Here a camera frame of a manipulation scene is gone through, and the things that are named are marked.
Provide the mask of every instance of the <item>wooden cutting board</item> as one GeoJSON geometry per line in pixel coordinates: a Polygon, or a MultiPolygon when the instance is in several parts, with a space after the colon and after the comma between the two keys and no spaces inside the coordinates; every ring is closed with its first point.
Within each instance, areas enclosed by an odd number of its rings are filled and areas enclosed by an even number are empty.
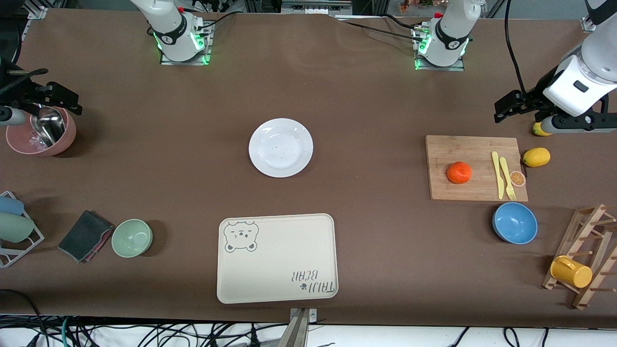
{"type": "MultiPolygon", "coordinates": [[[[491,152],[499,153],[508,162],[508,169],[520,171],[521,155],[516,138],[472,137],[472,136],[437,136],[426,137],[426,157],[428,160],[429,187],[433,200],[463,201],[509,201],[505,193],[503,199],[497,194],[497,176],[491,152]],[[471,166],[471,180],[456,185],[448,181],[446,170],[450,164],[462,161],[471,166]]],[[[517,201],[527,201],[527,189],[514,187],[517,201]]]]}

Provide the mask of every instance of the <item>white plate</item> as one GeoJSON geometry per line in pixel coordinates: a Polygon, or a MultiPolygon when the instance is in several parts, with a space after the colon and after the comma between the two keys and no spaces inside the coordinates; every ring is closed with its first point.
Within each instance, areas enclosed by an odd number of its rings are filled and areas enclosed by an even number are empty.
{"type": "Polygon", "coordinates": [[[329,299],[338,288],[330,215],[229,218],[218,227],[223,304],[329,299]]]}
{"type": "Polygon", "coordinates": [[[257,170],[271,177],[289,177],[302,171],[313,156],[313,138],[295,120],[272,119],[255,130],[249,155],[257,170]]]}

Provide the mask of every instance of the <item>yellow cup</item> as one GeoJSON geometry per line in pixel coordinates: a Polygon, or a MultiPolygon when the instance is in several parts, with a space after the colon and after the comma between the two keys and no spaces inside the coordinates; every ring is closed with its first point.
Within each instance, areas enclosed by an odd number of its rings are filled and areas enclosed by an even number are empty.
{"type": "Polygon", "coordinates": [[[588,266],[566,256],[558,256],[550,265],[550,275],[576,288],[583,288],[591,282],[593,273],[588,266]]]}

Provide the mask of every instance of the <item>plastic knife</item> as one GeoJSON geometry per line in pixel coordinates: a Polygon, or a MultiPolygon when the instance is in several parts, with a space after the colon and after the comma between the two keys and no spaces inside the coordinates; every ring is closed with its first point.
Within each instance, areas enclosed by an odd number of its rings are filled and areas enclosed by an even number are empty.
{"type": "Polygon", "coordinates": [[[497,152],[491,152],[491,158],[493,158],[493,166],[495,167],[495,174],[497,176],[497,193],[501,200],[503,199],[503,178],[501,178],[499,170],[499,154],[497,154],[497,152]]]}

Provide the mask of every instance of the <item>orange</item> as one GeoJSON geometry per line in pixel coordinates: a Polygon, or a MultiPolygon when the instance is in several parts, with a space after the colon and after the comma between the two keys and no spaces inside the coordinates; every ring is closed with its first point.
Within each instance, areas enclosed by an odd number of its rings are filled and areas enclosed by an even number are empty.
{"type": "Polygon", "coordinates": [[[471,166],[462,161],[457,161],[450,165],[446,174],[450,182],[459,185],[471,179],[471,166]]]}
{"type": "Polygon", "coordinates": [[[510,180],[512,181],[513,186],[524,186],[527,183],[525,175],[523,175],[520,171],[510,172],[510,180]]]}

